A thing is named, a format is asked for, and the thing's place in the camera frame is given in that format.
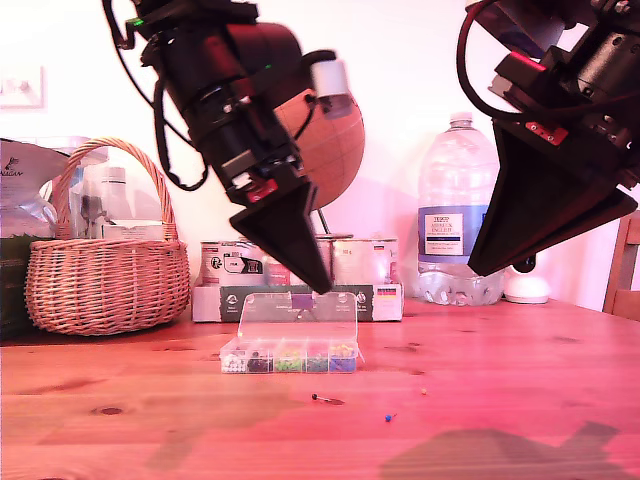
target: cable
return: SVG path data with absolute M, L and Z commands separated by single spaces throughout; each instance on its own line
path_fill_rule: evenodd
M 131 83 L 133 83 L 133 86 L 138 91 L 140 96 L 142 96 L 142 98 L 144 98 L 145 102 L 147 102 L 150 107 L 153 107 L 153 102 L 142 91 L 142 88 L 140 88 L 140 85 L 138 85 L 138 82 L 133 77 L 133 74 L 131 73 L 131 70 L 129 70 L 129 67 L 128 67 L 127 63 L 124 61 L 124 57 L 122 56 L 122 52 L 120 51 L 120 45 L 122 43 L 125 43 L 125 40 L 122 38 L 122 33 L 120 32 L 120 29 L 118 28 L 118 24 L 116 23 L 115 17 L 113 15 L 113 8 L 111 7 L 111 0 L 102 0 L 102 7 L 104 9 L 104 14 L 107 17 L 107 22 L 109 23 L 109 28 L 111 29 L 111 38 L 113 39 L 113 46 L 116 49 L 116 55 L 118 55 L 118 59 L 120 60 L 120 64 L 122 65 L 122 68 L 124 68 L 124 71 L 127 74 L 127 77 L 129 77 L 129 80 L 131 80 Z M 173 131 L 173 133 L 178 135 L 185 143 L 187 143 L 189 146 L 193 147 L 193 144 L 191 143 L 191 140 L 189 140 L 185 135 L 180 133 L 180 131 L 171 122 L 169 122 L 167 119 L 164 119 L 164 123 Z
M 184 185 L 180 182 L 180 177 L 176 174 L 171 173 L 171 164 L 169 162 L 169 150 L 167 148 L 167 138 L 164 132 L 164 126 L 166 121 L 164 119 L 164 85 L 165 77 L 164 72 L 162 70 L 158 71 L 158 81 L 156 82 L 155 89 L 153 91 L 153 120 L 156 129 L 156 143 L 158 144 L 158 157 L 160 158 L 160 165 L 162 165 L 162 170 L 167 175 L 169 180 L 176 185 L 181 190 L 185 192 L 194 192 L 199 189 L 204 182 L 207 181 L 207 177 L 209 176 L 209 167 L 205 163 L 204 171 L 202 172 L 202 178 L 195 185 Z
M 313 95 L 306 95 L 304 97 L 304 100 L 305 102 L 307 102 L 307 107 L 309 107 L 309 113 L 307 114 L 307 118 L 305 119 L 304 123 L 300 126 L 296 134 L 293 136 L 294 140 L 298 140 L 307 129 L 307 127 L 311 123 L 311 120 L 313 119 L 313 112 L 315 112 L 316 105 L 318 104 L 318 99 Z
M 494 3 L 500 0 L 483 0 L 480 3 L 477 3 L 467 14 L 467 17 L 462 24 L 462 28 L 460 29 L 460 36 L 458 37 L 458 48 L 456 51 L 456 68 L 458 71 L 458 81 L 460 82 L 460 86 L 462 87 L 463 92 L 469 98 L 474 107 L 480 110 L 485 115 L 488 115 L 493 118 L 497 118 L 499 120 L 504 120 L 507 122 L 528 122 L 543 119 L 566 119 L 571 117 L 576 117 L 579 115 L 585 115 L 587 113 L 597 113 L 602 112 L 604 109 L 613 108 L 620 105 L 623 105 L 630 100 L 638 100 L 640 99 L 640 91 L 631 93 L 629 95 L 621 96 L 614 98 L 612 100 L 608 100 L 606 102 L 593 103 L 591 105 L 581 105 L 578 107 L 566 107 L 566 108 L 541 108 L 541 109 L 531 109 L 528 112 L 523 113 L 514 113 L 507 112 L 504 110 L 497 109 L 492 107 L 488 103 L 486 103 L 480 96 L 476 93 L 471 82 L 469 80 L 469 75 L 467 73 L 467 65 L 466 65 L 466 50 L 467 50 L 467 40 L 469 38 L 469 31 L 471 30 L 471 26 L 475 19 L 480 15 L 480 13 L 486 9 L 487 7 L 493 5 Z

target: tin can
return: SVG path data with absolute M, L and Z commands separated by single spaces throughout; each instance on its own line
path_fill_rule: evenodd
M 317 239 L 318 249 L 322 261 L 331 276 L 331 260 L 332 260 L 332 240 L 320 238 Z M 266 262 L 267 285 L 306 285 L 298 276 L 293 274 L 287 267 L 282 265 L 273 257 L 268 257 Z
M 336 285 L 399 283 L 398 239 L 343 239 L 333 244 Z
M 264 261 L 262 250 L 248 241 L 202 242 L 202 283 L 221 287 L 264 285 Z

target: wicker basket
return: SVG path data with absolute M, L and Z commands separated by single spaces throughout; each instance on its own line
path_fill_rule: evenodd
M 117 147 L 149 172 L 162 206 L 164 241 L 72 240 L 69 185 L 90 151 Z M 80 146 L 54 190 L 56 240 L 31 244 L 26 300 L 34 324 L 70 335 L 112 335 L 166 323 L 189 301 L 189 261 L 163 177 L 149 157 L 115 138 Z

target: basket handle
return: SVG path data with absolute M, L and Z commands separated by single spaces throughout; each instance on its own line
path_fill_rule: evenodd
M 116 147 L 120 150 L 124 150 L 138 160 L 147 170 L 156 187 L 158 196 L 160 197 L 164 238 L 166 241 L 178 241 L 178 230 L 176 228 L 175 215 L 173 213 L 173 208 L 171 207 L 171 197 L 169 197 L 164 177 L 160 174 L 146 153 L 135 145 L 114 137 L 100 137 L 89 140 L 80 145 L 69 158 L 67 166 L 60 177 L 60 181 L 53 190 L 53 206 L 58 213 L 56 238 L 59 240 L 71 240 L 71 225 L 69 222 L 69 217 L 71 216 L 69 208 L 69 187 L 71 185 L 71 179 L 75 169 L 80 165 L 80 161 L 89 152 L 100 147 Z

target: small screw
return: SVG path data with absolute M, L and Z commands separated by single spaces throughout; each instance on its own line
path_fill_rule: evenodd
M 620 0 L 618 3 L 616 3 L 615 11 L 617 14 L 626 15 L 627 13 L 629 13 L 629 10 L 631 10 L 631 7 L 629 6 L 628 0 Z

